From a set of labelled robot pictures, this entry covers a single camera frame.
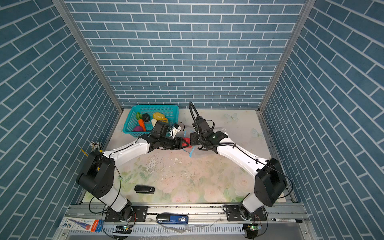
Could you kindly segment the red toy strawberry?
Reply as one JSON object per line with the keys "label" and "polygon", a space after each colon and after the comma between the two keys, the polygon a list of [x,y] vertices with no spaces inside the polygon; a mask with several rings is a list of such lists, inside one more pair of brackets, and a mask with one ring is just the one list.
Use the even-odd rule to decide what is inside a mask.
{"label": "red toy strawberry", "polygon": [[190,138],[183,138],[182,148],[191,148]]}

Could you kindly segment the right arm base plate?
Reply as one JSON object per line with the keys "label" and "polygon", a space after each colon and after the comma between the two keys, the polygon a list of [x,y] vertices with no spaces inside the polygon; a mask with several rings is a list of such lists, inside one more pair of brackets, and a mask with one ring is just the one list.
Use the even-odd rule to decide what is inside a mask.
{"label": "right arm base plate", "polygon": [[226,214],[228,222],[267,220],[267,213],[263,207],[258,208],[254,212],[249,212],[240,205],[223,205],[222,210]]}

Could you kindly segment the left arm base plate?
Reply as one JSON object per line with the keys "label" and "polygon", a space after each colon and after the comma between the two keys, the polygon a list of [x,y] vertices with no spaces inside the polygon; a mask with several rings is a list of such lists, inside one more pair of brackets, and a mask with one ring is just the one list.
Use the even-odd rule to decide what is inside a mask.
{"label": "left arm base plate", "polygon": [[111,208],[107,208],[105,222],[144,222],[147,217],[148,206],[128,206],[122,211],[116,212]]}

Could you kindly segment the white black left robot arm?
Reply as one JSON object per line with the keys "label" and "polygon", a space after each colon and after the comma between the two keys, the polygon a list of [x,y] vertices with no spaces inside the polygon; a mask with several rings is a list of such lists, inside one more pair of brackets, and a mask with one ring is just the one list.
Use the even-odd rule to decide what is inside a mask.
{"label": "white black left robot arm", "polygon": [[83,163],[77,184],[118,214],[131,213],[131,202],[121,194],[119,166],[153,150],[182,150],[190,144],[182,137],[139,136],[132,143],[105,152],[91,152]]}

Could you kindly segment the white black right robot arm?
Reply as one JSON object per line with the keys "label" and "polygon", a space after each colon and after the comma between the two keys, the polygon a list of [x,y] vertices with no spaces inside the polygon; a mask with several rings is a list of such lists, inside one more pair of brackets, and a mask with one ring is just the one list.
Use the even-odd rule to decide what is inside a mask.
{"label": "white black right robot arm", "polygon": [[244,219],[252,218],[262,207],[273,206],[287,186],[278,160],[267,160],[252,154],[223,132],[217,131],[206,137],[191,133],[190,143],[230,159],[253,177],[254,189],[239,204],[239,213]]}

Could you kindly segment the clear zip top bag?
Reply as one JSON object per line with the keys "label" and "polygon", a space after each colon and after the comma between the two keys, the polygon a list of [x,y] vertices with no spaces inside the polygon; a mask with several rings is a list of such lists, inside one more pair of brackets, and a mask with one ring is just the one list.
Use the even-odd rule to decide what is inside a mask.
{"label": "clear zip top bag", "polygon": [[195,129],[187,128],[180,136],[189,144],[183,151],[188,153],[190,158],[206,157],[211,153],[219,154],[219,150],[236,146],[223,131],[199,130],[197,133]]}

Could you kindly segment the dark toy avocado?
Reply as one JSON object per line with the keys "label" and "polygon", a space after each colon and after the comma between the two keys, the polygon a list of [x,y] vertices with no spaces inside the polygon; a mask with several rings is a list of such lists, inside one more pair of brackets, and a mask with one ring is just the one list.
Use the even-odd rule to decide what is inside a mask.
{"label": "dark toy avocado", "polygon": [[142,114],[142,120],[147,123],[151,120],[150,118],[150,115],[149,114]]}

